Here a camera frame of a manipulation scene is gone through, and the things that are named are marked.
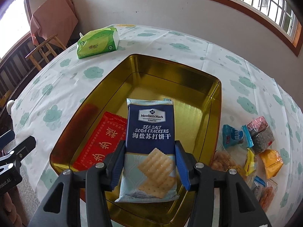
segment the white tablecloth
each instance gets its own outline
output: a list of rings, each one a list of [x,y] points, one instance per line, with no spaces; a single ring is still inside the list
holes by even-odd
[[[37,74],[13,105],[16,142],[29,135],[37,140],[23,168],[39,200],[57,178],[49,155],[63,129],[103,78],[128,55],[137,53],[173,60],[219,78],[221,128],[229,124],[240,129],[259,116],[266,118],[275,137],[271,148],[284,161],[273,178],[278,192],[267,216],[274,227],[284,226],[303,197],[303,114],[289,94],[257,67],[213,43],[165,29],[115,26],[120,37],[117,51],[79,60],[76,45],[71,46]],[[221,145],[220,129],[217,146]]]

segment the golden tray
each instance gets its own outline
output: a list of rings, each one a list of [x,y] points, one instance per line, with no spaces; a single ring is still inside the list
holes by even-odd
[[[198,69],[134,54],[113,69],[74,114],[50,155],[56,173],[70,168],[105,111],[127,118],[126,98],[174,101],[175,140],[197,161],[211,163],[221,115],[221,82]],[[111,219],[129,227],[183,227],[194,201],[177,182],[178,200],[163,203],[115,203],[120,185],[106,192]]]

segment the metal screw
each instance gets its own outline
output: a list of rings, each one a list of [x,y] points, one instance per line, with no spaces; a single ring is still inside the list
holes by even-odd
[[[103,168],[104,167],[104,163],[103,162],[99,162],[96,164],[96,168]]]
[[[63,171],[63,175],[69,175],[69,174],[71,174],[71,170],[70,169],[65,169],[64,171]]]
[[[232,175],[237,174],[237,170],[234,169],[234,168],[229,169],[228,172],[229,172],[230,174],[232,174]]]
[[[196,168],[203,168],[204,164],[202,162],[196,163]]]

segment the tissue pack logo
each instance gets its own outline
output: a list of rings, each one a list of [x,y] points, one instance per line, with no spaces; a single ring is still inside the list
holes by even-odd
[[[95,45],[91,45],[91,46],[89,46],[88,48],[90,49],[90,50],[92,50],[92,49],[96,49],[98,47],[98,45],[97,44],[95,44]]]
[[[138,120],[148,123],[165,122],[165,112],[158,109],[139,110]]]

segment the gray floor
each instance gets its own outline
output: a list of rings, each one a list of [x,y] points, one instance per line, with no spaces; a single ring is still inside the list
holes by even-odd
[[[15,141],[12,141],[4,147],[4,151],[9,152],[15,146]],[[27,225],[40,202],[32,190],[22,167],[20,168],[20,175],[23,178],[22,182],[17,185],[17,189],[12,189],[9,194],[14,205],[16,206],[17,213],[21,216],[22,223]]]

